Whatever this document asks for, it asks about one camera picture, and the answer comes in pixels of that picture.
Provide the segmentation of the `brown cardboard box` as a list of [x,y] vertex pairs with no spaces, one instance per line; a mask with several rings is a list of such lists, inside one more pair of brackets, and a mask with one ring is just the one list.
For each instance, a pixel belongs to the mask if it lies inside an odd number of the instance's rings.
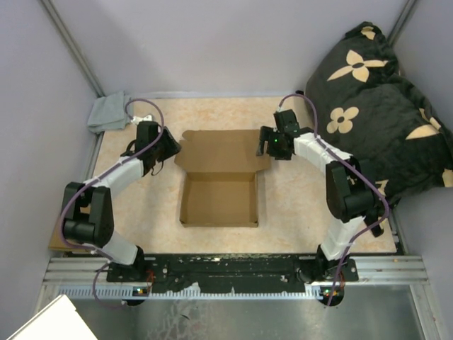
[[257,227],[259,130],[186,130],[175,164],[185,172],[179,220],[184,227]]

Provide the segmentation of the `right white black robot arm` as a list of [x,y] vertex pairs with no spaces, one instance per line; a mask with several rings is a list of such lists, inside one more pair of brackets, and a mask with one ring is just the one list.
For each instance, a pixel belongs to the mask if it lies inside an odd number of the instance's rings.
[[276,160],[298,156],[325,176],[326,204],[332,220],[319,245],[315,270],[319,278],[330,281],[340,273],[358,227],[363,222],[372,227],[379,224],[380,203],[371,183],[374,172],[368,160],[329,145],[309,127],[301,128],[293,110],[277,111],[274,119],[275,127],[260,128],[256,154],[268,154]]

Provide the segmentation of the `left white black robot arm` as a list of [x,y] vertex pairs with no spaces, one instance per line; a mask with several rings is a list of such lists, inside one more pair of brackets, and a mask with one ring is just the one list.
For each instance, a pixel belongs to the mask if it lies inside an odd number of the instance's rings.
[[83,183],[67,184],[60,217],[62,239],[99,251],[131,281],[143,279],[147,272],[144,251],[115,231],[113,199],[180,150],[167,127],[140,122],[136,138],[110,168]]

